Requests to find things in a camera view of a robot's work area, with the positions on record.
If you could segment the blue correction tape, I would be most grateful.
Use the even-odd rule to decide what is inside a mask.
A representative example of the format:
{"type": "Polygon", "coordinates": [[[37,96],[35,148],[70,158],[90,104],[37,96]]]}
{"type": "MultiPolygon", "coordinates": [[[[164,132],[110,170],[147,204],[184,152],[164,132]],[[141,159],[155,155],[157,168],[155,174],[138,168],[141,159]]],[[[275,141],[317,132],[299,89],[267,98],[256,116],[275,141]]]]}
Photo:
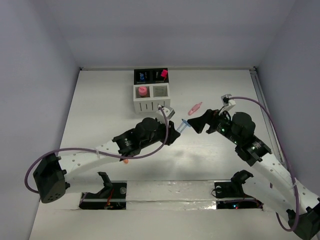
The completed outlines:
{"type": "Polygon", "coordinates": [[[176,129],[176,131],[181,134],[185,129],[190,128],[190,127],[191,127],[191,125],[188,123],[188,121],[185,119],[182,119],[181,124],[176,129]]]}

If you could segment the pink correction tape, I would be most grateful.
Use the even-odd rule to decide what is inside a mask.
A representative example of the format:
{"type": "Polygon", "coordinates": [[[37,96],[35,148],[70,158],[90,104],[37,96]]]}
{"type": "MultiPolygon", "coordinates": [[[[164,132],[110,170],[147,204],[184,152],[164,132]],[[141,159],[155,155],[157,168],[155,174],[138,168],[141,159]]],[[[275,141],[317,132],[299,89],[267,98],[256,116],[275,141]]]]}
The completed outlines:
{"type": "Polygon", "coordinates": [[[188,111],[188,115],[191,116],[193,115],[195,112],[198,111],[198,109],[201,107],[203,102],[199,102],[197,104],[195,104],[189,111],[188,111]]]}

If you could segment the pink cap black highlighter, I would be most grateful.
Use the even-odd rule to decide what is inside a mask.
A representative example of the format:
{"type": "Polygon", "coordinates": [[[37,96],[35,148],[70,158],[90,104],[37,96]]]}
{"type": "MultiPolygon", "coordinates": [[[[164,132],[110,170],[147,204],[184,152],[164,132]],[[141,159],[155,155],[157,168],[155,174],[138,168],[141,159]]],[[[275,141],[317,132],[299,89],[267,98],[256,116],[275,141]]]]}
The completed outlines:
{"type": "Polygon", "coordinates": [[[163,81],[165,81],[166,78],[167,78],[167,75],[168,75],[168,71],[167,71],[166,69],[164,69],[164,70],[161,72],[161,74],[160,74],[161,79],[162,79],[163,81]]]}

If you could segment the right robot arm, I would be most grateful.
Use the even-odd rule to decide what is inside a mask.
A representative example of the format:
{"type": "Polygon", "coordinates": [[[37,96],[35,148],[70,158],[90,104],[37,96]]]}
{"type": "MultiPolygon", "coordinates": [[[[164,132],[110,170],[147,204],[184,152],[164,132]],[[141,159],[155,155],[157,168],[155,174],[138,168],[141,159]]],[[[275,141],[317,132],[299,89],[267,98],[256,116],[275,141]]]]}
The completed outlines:
{"type": "Polygon", "coordinates": [[[230,190],[235,196],[244,193],[257,198],[284,218],[302,240],[311,240],[320,231],[320,197],[292,177],[262,140],[255,136],[255,123],[249,114],[208,109],[188,124],[200,134],[219,133],[235,144],[241,160],[265,177],[258,182],[252,173],[242,170],[232,177],[230,190]]]}

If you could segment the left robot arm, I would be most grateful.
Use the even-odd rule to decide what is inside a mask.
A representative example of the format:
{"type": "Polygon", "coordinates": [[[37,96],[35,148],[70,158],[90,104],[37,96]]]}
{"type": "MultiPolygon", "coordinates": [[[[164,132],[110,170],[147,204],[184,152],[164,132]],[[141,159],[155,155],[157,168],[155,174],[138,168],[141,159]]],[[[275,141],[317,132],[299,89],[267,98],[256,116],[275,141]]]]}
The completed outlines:
{"type": "Polygon", "coordinates": [[[36,193],[44,204],[71,192],[90,192],[104,198],[111,191],[111,181],[105,172],[98,172],[102,180],[95,184],[79,180],[78,176],[105,164],[149,157],[173,144],[180,135],[172,121],[147,117],[96,149],[69,147],[48,152],[36,161],[38,165],[33,172],[36,193]],[[156,143],[159,148],[140,154],[156,143]]]}

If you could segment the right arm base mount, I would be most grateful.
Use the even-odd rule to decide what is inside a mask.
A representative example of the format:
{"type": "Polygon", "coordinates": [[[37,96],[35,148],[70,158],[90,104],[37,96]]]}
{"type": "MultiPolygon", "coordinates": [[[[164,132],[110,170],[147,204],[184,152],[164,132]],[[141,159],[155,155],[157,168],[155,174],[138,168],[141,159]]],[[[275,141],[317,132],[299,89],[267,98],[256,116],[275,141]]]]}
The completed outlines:
{"type": "Polygon", "coordinates": [[[241,170],[236,172],[229,181],[215,182],[211,195],[216,199],[216,208],[218,210],[262,210],[263,203],[243,190],[246,180],[252,177],[252,173],[241,170]]]}

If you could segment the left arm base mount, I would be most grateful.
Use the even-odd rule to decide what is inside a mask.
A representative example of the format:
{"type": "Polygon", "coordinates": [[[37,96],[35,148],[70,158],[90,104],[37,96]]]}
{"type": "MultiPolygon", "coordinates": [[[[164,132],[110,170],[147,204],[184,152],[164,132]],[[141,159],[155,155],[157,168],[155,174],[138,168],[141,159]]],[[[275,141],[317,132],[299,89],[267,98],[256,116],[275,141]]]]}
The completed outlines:
{"type": "Polygon", "coordinates": [[[78,207],[81,210],[125,210],[127,208],[127,182],[112,182],[106,172],[98,172],[103,188],[96,192],[83,192],[78,207]]]}

